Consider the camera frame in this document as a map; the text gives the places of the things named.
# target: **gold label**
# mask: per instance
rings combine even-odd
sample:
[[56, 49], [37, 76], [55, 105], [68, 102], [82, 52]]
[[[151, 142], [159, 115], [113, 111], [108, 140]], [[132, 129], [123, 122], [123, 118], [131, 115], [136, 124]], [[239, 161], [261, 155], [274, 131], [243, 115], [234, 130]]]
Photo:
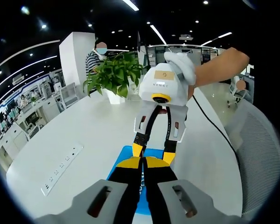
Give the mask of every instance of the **gold label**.
[[154, 78], [165, 79], [165, 80], [174, 80], [174, 72], [172, 72], [172, 71], [155, 71]]

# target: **floor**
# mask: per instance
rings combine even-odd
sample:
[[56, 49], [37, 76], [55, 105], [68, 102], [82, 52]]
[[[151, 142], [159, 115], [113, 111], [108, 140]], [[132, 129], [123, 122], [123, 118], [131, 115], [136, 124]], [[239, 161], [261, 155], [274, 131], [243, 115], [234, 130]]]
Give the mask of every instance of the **floor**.
[[[234, 103], [232, 104], [234, 98], [229, 92], [229, 85], [225, 83], [213, 83], [199, 88], [214, 108], [223, 126], [225, 126], [237, 108]], [[228, 100], [231, 102], [230, 108], [227, 107]]]

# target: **striped shirt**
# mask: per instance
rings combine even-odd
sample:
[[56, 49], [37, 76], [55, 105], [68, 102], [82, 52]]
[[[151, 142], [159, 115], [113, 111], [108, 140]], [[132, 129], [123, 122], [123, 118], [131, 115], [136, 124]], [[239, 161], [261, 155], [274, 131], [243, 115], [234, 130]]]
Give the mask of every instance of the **striped shirt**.
[[95, 75], [96, 72], [93, 71], [93, 69], [100, 63], [101, 61], [98, 58], [98, 55], [94, 51], [90, 52], [86, 57], [86, 76], [89, 74], [89, 72], [90, 75]]

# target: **blue cloth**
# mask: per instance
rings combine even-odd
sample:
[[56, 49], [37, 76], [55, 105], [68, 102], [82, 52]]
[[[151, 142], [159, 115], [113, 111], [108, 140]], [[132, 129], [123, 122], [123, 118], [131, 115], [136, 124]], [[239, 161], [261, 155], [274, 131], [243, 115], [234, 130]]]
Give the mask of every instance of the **blue cloth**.
[[[133, 149], [131, 146], [124, 146], [114, 163], [114, 166], [110, 172], [110, 174], [107, 177], [107, 180], [109, 179], [110, 175], [113, 173], [114, 169], [116, 168], [117, 164], [122, 162], [123, 160], [127, 160], [133, 156]], [[144, 156], [154, 156], [156, 158], [162, 159], [163, 156], [163, 150], [159, 149], [151, 149], [147, 148], [144, 152]], [[140, 195], [140, 200], [137, 205], [136, 213], [142, 214], [142, 215], [150, 215], [150, 211], [148, 208], [148, 202], [146, 200], [146, 188], [142, 187], [142, 193]]]

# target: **power strip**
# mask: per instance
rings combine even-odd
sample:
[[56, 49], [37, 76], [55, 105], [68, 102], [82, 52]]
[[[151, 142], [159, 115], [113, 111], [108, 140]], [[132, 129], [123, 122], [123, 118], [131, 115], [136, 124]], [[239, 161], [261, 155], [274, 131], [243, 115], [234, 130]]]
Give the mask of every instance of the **power strip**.
[[84, 148], [84, 146], [80, 144], [76, 144], [73, 146], [68, 152], [68, 155], [65, 156], [60, 163], [56, 165], [56, 169], [51, 172], [51, 175], [44, 181], [44, 184], [41, 186], [41, 191], [45, 196], [48, 196], [50, 191], [53, 189], [55, 184], [58, 182], [59, 178], [65, 172], [66, 168], [69, 167], [71, 162], [75, 159], [75, 157], [79, 154], [79, 152]]

